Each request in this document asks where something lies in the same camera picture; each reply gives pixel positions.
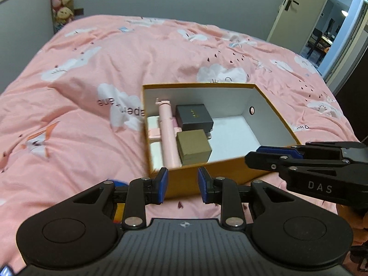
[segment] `pink bedsheet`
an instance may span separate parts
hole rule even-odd
[[[287,49],[196,23],[77,20],[0,96],[0,266],[24,266],[15,234],[29,216],[108,178],[146,175],[141,86],[173,82],[256,83],[301,142],[357,140],[315,68]],[[263,179],[285,190],[276,174]],[[200,197],[147,206],[148,221],[219,214]]]

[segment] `cardboard box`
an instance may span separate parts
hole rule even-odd
[[[204,130],[179,132],[176,143],[182,165],[202,164],[209,160],[212,148]]]
[[[209,133],[213,128],[213,120],[205,105],[177,105],[175,118],[183,131],[202,129]]]
[[[149,130],[159,128],[156,99],[169,100],[172,114],[177,105],[204,104],[213,119],[212,153],[206,164],[169,169],[166,198],[199,194],[197,169],[204,166],[211,176],[224,176],[244,184],[267,171],[247,167],[244,156],[261,145],[300,144],[286,121],[254,84],[175,83],[143,85],[145,134],[149,174],[154,178],[163,166],[161,142],[150,141]]]

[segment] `doorway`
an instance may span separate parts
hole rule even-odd
[[[308,59],[317,69],[319,69],[332,46],[341,44],[340,41],[335,41],[335,39],[346,17],[349,15],[352,1],[327,0],[307,44],[300,53],[302,57]]]

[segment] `metal rivet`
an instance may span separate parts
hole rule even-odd
[[[129,226],[139,226],[143,223],[143,220],[139,217],[129,217],[124,220],[124,223]]]
[[[244,223],[243,219],[240,219],[238,217],[227,218],[225,222],[227,225],[235,227],[241,226]]]

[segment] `orange box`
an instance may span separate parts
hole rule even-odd
[[[264,146],[291,146],[299,140],[267,97],[255,84],[174,83],[143,85],[145,135],[149,174],[154,178],[163,166],[161,142],[149,139],[159,128],[156,99],[169,100],[172,114],[176,105],[204,104],[214,121],[212,148],[207,163],[169,169],[166,198],[199,194],[197,169],[204,166],[212,177],[224,176],[238,184],[247,183],[267,171],[250,169],[244,156]]]

